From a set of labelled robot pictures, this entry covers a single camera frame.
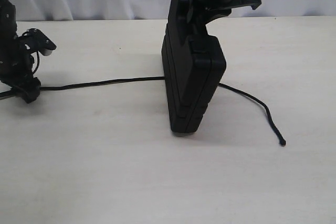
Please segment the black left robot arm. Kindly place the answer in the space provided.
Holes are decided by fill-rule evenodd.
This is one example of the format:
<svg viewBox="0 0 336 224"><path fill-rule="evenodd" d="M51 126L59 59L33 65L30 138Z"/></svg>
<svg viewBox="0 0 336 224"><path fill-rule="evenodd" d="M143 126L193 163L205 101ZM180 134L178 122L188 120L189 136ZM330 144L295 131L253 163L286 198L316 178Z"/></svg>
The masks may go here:
<svg viewBox="0 0 336 224"><path fill-rule="evenodd" d="M41 83L34 77L35 59L17 34L16 7L1 0L1 82L26 103L36 101Z"/></svg>

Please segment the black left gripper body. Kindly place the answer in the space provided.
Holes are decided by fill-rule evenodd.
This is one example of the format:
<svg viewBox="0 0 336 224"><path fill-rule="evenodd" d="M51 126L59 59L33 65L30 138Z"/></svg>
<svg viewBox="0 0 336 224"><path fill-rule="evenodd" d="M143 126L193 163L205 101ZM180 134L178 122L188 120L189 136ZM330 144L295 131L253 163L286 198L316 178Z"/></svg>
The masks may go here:
<svg viewBox="0 0 336 224"><path fill-rule="evenodd" d="M25 50L12 53L1 50L1 82L15 88L15 85L33 77L34 63L32 54Z"/></svg>

